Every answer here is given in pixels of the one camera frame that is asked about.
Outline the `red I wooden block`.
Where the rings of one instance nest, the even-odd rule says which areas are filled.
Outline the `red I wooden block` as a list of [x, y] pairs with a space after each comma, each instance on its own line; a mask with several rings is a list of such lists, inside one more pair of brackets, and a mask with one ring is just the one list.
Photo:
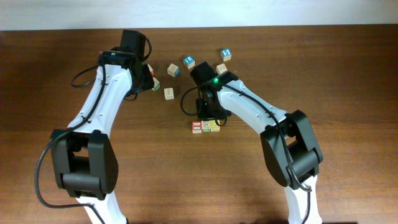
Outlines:
[[194, 134], [202, 133], [201, 121], [192, 122], [192, 133]]

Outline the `green R wooden block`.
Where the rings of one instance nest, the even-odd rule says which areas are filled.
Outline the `green R wooden block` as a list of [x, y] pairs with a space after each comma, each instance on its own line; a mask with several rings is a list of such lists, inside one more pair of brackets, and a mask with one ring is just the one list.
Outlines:
[[211, 132], [211, 122], [210, 121], [202, 121], [201, 128], [203, 133]]

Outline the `yellow O wooden block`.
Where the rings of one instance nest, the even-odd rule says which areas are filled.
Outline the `yellow O wooden block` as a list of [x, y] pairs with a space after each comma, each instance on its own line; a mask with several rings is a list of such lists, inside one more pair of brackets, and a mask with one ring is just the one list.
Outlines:
[[219, 125], [219, 121], [218, 120], [211, 120], [210, 121], [210, 129], [211, 129], [211, 132], [220, 131], [221, 127]]

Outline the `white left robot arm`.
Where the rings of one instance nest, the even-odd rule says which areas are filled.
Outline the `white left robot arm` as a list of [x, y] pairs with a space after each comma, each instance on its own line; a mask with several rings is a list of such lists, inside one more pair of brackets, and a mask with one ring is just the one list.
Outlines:
[[50, 137], [56, 183], [85, 206], [93, 223], [128, 222], [114, 193], [119, 167], [109, 137], [122, 100], [154, 86], [144, 59], [120, 47], [100, 54], [85, 104], [67, 129]]

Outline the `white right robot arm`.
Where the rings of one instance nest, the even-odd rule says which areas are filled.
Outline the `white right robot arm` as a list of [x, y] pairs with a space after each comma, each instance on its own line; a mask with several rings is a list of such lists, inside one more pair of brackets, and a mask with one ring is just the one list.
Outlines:
[[323, 154], [308, 117], [270, 105], [233, 73], [191, 72], [201, 94], [199, 104], [223, 118], [227, 111], [240, 117], [261, 139], [267, 170], [287, 197], [289, 223], [321, 223], [316, 182]]

